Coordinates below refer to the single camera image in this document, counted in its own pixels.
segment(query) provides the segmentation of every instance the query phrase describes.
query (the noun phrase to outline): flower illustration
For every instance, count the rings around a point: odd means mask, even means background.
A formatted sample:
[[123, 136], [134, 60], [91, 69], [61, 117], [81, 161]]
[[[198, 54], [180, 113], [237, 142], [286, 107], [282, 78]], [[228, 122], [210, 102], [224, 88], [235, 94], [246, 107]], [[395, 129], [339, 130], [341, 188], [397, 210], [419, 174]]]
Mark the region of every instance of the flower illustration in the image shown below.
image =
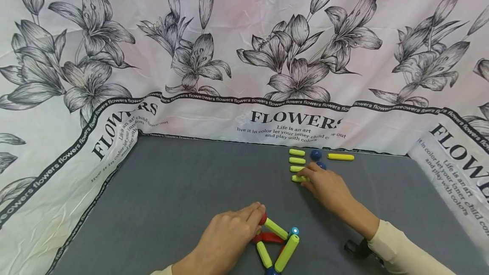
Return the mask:
[[[475, 65], [474, 73], [489, 82], [489, 60], [480, 59]], [[482, 136], [489, 138], [489, 102], [479, 107], [484, 118], [476, 115], [463, 117]]]
[[326, 46], [321, 57], [338, 58], [338, 73], [345, 73], [345, 66], [350, 62], [351, 48], [379, 49], [382, 40], [364, 25], [370, 21], [377, 10], [377, 0], [360, 0], [356, 7], [347, 14], [344, 8], [329, 7], [325, 10], [334, 26], [334, 35]]
[[419, 86], [439, 92], [445, 88], [448, 80], [450, 80], [450, 87], [452, 87], [457, 82], [458, 72], [450, 71], [450, 69], [464, 56], [469, 46], [469, 42], [460, 41], [441, 54], [436, 51], [425, 51], [415, 54], [392, 70], [393, 73], [406, 72], [411, 74], [411, 82], [401, 89], [398, 94], [377, 89], [370, 89], [370, 91], [377, 97], [392, 104], [412, 102], [419, 107], [427, 107], [428, 100], [426, 98], [409, 98], [409, 96]]
[[165, 87], [168, 93], [182, 91], [197, 92], [197, 81], [200, 76], [222, 81], [224, 69], [231, 78], [231, 68], [221, 60], [212, 60], [214, 41], [211, 34], [203, 34], [193, 44], [192, 50], [184, 47], [177, 48], [171, 62], [171, 67], [182, 76], [182, 84], [176, 87]]
[[102, 62], [88, 62], [84, 68], [66, 62], [62, 71], [65, 79], [73, 85], [65, 95], [65, 105], [70, 113], [81, 108], [80, 120], [84, 126], [93, 111], [110, 97], [128, 97], [131, 93], [123, 86], [106, 83], [112, 67]]
[[66, 2], [53, 2], [49, 9], [81, 27], [88, 56], [105, 51], [118, 66], [122, 65], [124, 53], [118, 43], [135, 44], [134, 36], [112, 20], [112, 7], [108, 0], [81, 0], [81, 5], [79, 9]]
[[254, 66], [263, 66], [276, 73], [282, 72], [287, 60], [287, 66], [297, 54], [309, 49], [323, 31], [309, 37], [309, 24], [303, 15], [292, 15], [289, 23], [279, 22], [266, 38], [253, 36], [253, 50], [238, 49], [239, 59]]
[[[0, 68], [0, 73], [7, 80], [19, 86], [10, 94], [0, 97], [0, 108], [25, 110], [35, 107], [51, 97], [65, 93], [59, 76], [52, 67], [52, 60], [48, 59], [48, 56], [40, 49], [31, 47], [33, 45], [32, 40], [34, 39], [26, 39], [20, 34], [14, 34], [12, 38], [12, 47], [17, 54], [20, 66]], [[46, 36], [44, 43], [44, 46], [48, 47], [48, 44], [54, 43], [54, 41], [49, 40]]]
[[146, 36], [151, 37], [167, 50], [170, 56], [173, 56], [179, 46], [192, 49], [192, 43], [182, 39], [184, 30], [192, 20], [184, 21], [184, 17], [178, 21], [173, 12], [170, 12], [164, 20], [160, 17], [160, 20], [154, 24], [147, 20], [142, 20], [141, 22], [144, 25], [138, 25], [138, 27], [146, 33]]
[[329, 92], [320, 86], [315, 86], [315, 84], [324, 79], [335, 64], [334, 57], [312, 66], [308, 66], [306, 59], [294, 59], [290, 65], [290, 76], [277, 74], [270, 78], [268, 85], [277, 91], [268, 93], [265, 98], [273, 101], [313, 99], [329, 102], [331, 99]]
[[154, 24], [142, 20], [144, 25], [138, 25], [138, 27], [167, 50], [170, 56], [173, 56], [175, 50], [180, 46], [192, 49], [192, 43], [183, 40], [182, 35], [193, 18], [187, 22], [184, 17], [180, 19], [180, 0], [168, 0], [168, 5], [170, 5], [170, 12], [164, 20], [160, 17], [160, 21]]

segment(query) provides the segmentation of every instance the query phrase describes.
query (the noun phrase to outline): toy piece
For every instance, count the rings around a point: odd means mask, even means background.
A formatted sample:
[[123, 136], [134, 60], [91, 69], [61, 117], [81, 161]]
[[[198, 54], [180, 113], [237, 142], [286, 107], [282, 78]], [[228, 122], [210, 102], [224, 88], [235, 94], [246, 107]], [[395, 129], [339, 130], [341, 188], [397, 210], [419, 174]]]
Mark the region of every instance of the toy piece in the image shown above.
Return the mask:
[[311, 151], [311, 159], [314, 160], [315, 162], [320, 160], [323, 154], [319, 150], [312, 150]]
[[293, 182], [310, 182], [309, 178], [306, 176], [292, 175]]
[[284, 270], [285, 266], [287, 265], [287, 262], [289, 262], [290, 257], [294, 253], [298, 244], [299, 244], [299, 236], [297, 235], [290, 236], [289, 240], [287, 241], [287, 244], [282, 250], [280, 256], [278, 256], [278, 259], [275, 263], [276, 272], [281, 273]]
[[265, 248], [265, 245], [263, 242], [258, 242], [256, 244], [256, 249], [258, 250], [258, 254], [260, 255], [261, 262], [263, 262], [263, 265], [265, 268], [271, 268], [272, 267], [272, 259], [270, 259], [270, 255], [267, 252], [267, 249]]
[[304, 165], [306, 160], [298, 157], [289, 157], [289, 163], [296, 163], [298, 165]]
[[292, 227], [289, 231], [289, 238], [292, 235], [298, 235], [299, 236], [299, 229], [297, 227]]
[[296, 149], [290, 149], [289, 150], [290, 155], [295, 155], [295, 156], [304, 156], [306, 153], [303, 150], [296, 150]]
[[284, 243], [284, 240], [282, 238], [272, 233], [271, 231], [267, 231], [266, 233], [261, 233], [261, 240], [263, 242], [268, 242], [268, 243], [277, 243], [277, 244]]
[[265, 272], [265, 275], [280, 275], [280, 273], [277, 273], [277, 271], [274, 268], [269, 268]]
[[325, 164], [325, 163], [322, 163], [322, 162], [316, 162], [316, 165], [320, 166], [320, 167], [321, 167], [321, 169], [326, 170], [326, 164]]
[[303, 166], [290, 166], [290, 172], [297, 173], [297, 172], [299, 172], [302, 169], [304, 169]]
[[328, 153], [328, 158], [329, 159], [336, 159], [336, 160], [354, 160], [355, 156], [353, 156], [351, 154]]

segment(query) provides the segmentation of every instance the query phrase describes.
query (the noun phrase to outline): sleeve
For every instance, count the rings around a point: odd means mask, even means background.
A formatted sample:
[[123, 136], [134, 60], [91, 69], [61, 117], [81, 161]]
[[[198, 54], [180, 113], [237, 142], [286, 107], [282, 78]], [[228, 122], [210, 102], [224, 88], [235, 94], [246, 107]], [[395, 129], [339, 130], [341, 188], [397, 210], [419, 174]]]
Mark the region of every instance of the sleeve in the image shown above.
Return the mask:
[[379, 229], [368, 246], [393, 274], [455, 275], [389, 222], [380, 220]]
[[171, 275], [171, 265], [163, 271], [154, 271], [150, 275]]

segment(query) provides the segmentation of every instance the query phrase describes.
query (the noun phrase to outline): blue ball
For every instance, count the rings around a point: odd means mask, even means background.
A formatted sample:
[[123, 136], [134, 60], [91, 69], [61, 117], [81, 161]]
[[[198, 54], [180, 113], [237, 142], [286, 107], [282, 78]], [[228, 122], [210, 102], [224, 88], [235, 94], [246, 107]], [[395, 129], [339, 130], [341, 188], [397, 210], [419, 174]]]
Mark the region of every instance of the blue ball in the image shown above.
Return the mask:
[[316, 165], [320, 166], [322, 169], [326, 170], [326, 164], [322, 162], [316, 162]]
[[280, 275], [280, 273], [274, 267], [271, 267], [265, 271], [265, 275]]
[[313, 150], [311, 152], [311, 159], [314, 161], [320, 160], [322, 157], [321, 151], [319, 150]]

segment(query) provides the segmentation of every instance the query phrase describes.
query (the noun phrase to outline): black object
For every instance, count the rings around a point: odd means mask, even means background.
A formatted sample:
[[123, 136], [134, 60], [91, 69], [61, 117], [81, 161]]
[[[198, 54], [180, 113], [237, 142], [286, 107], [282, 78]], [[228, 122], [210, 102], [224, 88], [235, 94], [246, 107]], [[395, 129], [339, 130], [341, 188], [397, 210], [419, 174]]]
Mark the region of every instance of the black object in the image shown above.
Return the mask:
[[370, 248], [366, 239], [363, 239], [360, 244], [354, 243], [352, 240], [348, 240], [343, 247], [347, 252], [353, 253], [356, 259], [366, 259], [370, 254], [372, 254], [382, 266], [384, 266], [384, 261], [377, 256]]

